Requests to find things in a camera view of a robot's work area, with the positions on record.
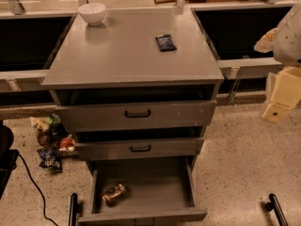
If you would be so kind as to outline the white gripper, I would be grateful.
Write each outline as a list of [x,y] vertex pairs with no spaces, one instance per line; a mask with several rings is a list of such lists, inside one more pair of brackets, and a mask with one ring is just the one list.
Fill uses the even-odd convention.
[[[254,50],[268,53],[274,49],[277,29],[266,32],[254,45]],[[278,73],[269,73],[266,79],[266,100],[261,118],[271,123],[284,121],[301,101],[301,69],[285,67]]]

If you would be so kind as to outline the black robot base left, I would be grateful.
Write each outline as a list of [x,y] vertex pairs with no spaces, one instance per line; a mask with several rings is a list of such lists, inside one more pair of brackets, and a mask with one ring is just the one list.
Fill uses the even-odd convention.
[[6,189],[10,174],[16,169],[17,150],[12,150],[14,135],[10,128],[0,121],[0,199]]

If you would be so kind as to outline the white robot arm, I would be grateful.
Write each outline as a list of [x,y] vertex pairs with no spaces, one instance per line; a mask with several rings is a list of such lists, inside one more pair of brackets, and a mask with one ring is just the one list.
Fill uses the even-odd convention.
[[261,118],[272,123],[284,121],[301,101],[301,2],[296,2],[276,28],[255,44],[260,53],[273,52],[284,68],[267,78],[266,101]]

